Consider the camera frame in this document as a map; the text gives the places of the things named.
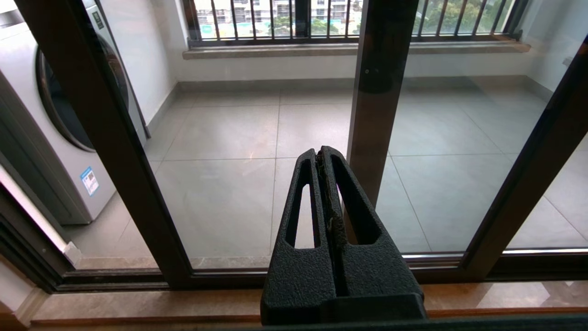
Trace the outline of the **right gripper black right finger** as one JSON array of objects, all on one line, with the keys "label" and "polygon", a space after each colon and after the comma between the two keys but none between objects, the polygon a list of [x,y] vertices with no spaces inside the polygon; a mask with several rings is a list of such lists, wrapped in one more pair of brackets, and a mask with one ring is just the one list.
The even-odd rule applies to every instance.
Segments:
[{"label": "right gripper black right finger", "polygon": [[322,147],[322,189],[335,298],[325,322],[424,320],[424,293],[345,158]]}]

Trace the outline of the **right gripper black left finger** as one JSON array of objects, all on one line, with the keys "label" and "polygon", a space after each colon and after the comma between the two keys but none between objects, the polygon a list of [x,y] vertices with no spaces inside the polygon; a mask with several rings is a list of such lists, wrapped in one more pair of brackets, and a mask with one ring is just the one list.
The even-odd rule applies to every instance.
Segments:
[{"label": "right gripper black left finger", "polygon": [[[309,187],[313,248],[295,247],[303,188]],[[336,297],[314,149],[296,160],[261,299],[264,325],[317,324]]]}]

